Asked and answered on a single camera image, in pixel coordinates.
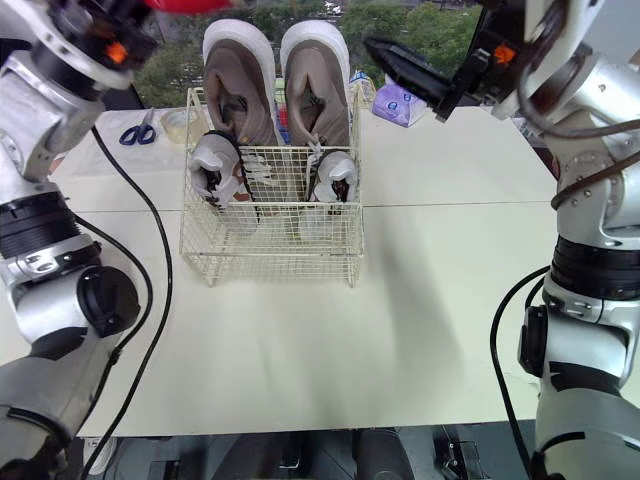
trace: purple package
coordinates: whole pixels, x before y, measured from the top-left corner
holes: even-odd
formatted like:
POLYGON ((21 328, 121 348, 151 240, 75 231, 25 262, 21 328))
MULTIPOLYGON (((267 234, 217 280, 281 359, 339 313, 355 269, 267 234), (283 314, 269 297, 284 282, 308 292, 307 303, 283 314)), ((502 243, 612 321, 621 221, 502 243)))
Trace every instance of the purple package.
POLYGON ((427 104, 398 85, 385 85, 376 94, 371 110, 403 127, 413 125, 427 111, 427 104))

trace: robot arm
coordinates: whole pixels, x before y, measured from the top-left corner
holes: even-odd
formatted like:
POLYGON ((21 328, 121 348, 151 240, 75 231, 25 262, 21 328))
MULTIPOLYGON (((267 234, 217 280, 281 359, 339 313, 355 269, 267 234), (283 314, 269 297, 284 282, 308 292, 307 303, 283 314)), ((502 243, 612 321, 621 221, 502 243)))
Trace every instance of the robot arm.
POLYGON ((602 4, 502 2, 451 81, 400 45, 366 42, 443 121, 463 96, 498 118, 520 110, 558 162, 558 242, 520 339, 541 383, 534 479, 640 478, 640 411, 620 395, 640 331, 640 74, 580 44, 602 4))
POLYGON ((97 400, 121 332, 140 310, 132 281, 102 265, 48 181, 57 153, 75 146, 127 88, 154 43, 149 9, 119 2, 7 2, 33 29, 31 52, 0 71, 0 276, 30 353, 0 367, 0 477, 48 478, 97 400))

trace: wire basket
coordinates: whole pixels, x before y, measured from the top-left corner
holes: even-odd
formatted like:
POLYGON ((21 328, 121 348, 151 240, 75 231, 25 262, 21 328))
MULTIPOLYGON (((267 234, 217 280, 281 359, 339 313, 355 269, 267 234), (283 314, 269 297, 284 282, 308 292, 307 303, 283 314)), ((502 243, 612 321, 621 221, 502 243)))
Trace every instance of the wire basket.
MULTIPOLYGON (((202 88, 189 89, 187 115, 209 118, 202 88)), ((322 150, 350 153, 360 179, 358 109, 352 116, 352 145, 322 150)), ((204 132, 187 131, 186 160, 204 132)), ((253 201, 220 209, 191 187, 185 168, 180 254, 210 286, 221 280, 341 279, 355 286, 364 254, 362 205, 298 201, 307 198, 307 147, 241 147, 243 161, 259 174, 247 175, 253 201)))

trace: window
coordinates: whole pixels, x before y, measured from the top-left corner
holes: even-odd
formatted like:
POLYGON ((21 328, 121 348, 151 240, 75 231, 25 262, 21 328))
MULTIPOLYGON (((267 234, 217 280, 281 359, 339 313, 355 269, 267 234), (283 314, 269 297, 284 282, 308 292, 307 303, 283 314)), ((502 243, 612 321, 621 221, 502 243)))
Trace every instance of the window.
POLYGON ((314 18, 341 30, 352 73, 363 70, 376 86, 384 83, 384 74, 362 43, 370 35, 410 46, 436 70, 451 76, 467 53, 480 12, 477 1, 463 0, 256 0, 250 9, 210 15, 160 13, 147 26, 160 47, 138 72, 135 86, 147 106, 184 105, 187 89, 202 84, 204 31, 220 18, 245 20, 262 30, 273 46, 276 65, 284 32, 294 23, 314 18))

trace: table surface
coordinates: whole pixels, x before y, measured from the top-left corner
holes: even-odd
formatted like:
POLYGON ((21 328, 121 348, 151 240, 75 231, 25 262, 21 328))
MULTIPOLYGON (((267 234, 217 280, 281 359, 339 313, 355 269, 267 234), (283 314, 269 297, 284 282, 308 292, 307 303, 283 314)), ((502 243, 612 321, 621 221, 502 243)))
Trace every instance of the table surface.
MULTIPOLYGON (((234 281, 209 288, 178 253, 183 148, 159 125, 153 145, 117 144, 141 117, 108 112, 97 126, 161 211, 175 293, 117 435, 506 418, 489 356, 491 319, 517 280, 549 262, 556 237, 548 205, 555 182, 511 122, 469 107, 446 124, 423 118, 404 129, 363 112, 366 255, 358 286, 234 281)), ((139 256, 162 292, 165 267, 152 217, 93 140, 85 138, 53 177, 71 208, 139 256)), ((105 257, 123 263, 108 246, 105 257)), ((499 352, 518 416, 533 418, 537 381, 516 360, 523 299, 505 313, 499 352)), ((83 435, 101 435, 119 409, 159 320, 156 303, 83 435)), ((28 345, 4 297, 0 313, 4 363, 28 345)), ((640 401, 640 376, 624 393, 640 401)))

